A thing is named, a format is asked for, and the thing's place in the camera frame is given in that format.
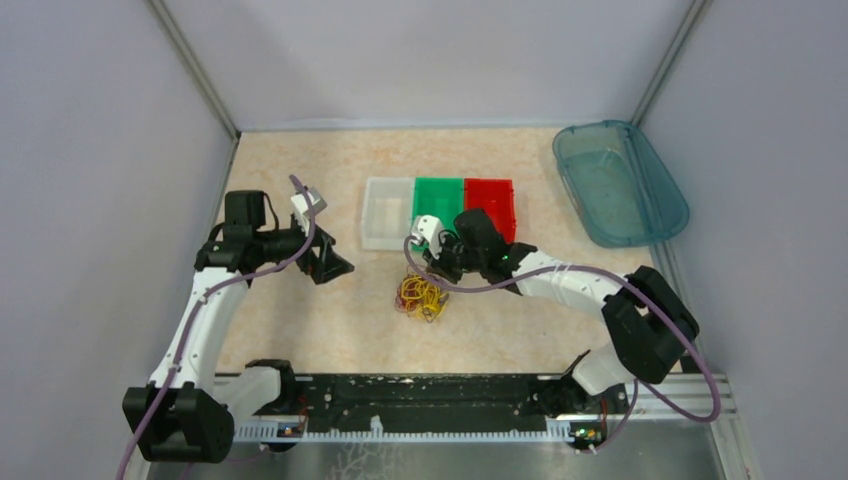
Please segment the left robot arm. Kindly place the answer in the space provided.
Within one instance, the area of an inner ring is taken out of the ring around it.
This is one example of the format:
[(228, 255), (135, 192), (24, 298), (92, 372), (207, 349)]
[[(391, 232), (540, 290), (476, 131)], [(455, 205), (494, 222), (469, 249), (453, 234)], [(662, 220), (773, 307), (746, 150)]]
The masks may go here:
[(291, 363), (249, 362), (229, 383), (215, 383), (229, 327), (255, 279), (296, 266), (315, 284), (353, 272), (316, 222), (321, 194), (301, 186), (288, 227), (261, 190), (231, 191), (224, 219), (197, 252), (190, 296), (177, 331), (146, 385), (129, 388), (122, 410), (130, 446), (149, 462), (220, 463), (236, 430), (257, 413), (299, 415), (305, 407)]

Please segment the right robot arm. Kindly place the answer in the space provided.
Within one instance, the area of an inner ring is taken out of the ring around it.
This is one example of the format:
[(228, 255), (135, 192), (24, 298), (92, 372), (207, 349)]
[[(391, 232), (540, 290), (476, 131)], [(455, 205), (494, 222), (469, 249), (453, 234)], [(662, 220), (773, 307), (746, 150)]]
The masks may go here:
[(700, 332), (656, 269), (615, 274), (557, 260), (534, 245), (506, 241), (480, 208), (462, 212), (451, 228), (419, 216), (410, 237), (423, 249), (427, 274), (453, 291), (464, 275), (476, 273), (489, 290), (552, 300), (602, 320), (609, 342), (580, 355), (538, 394), (548, 414), (588, 412), (607, 390), (633, 380), (660, 384)]

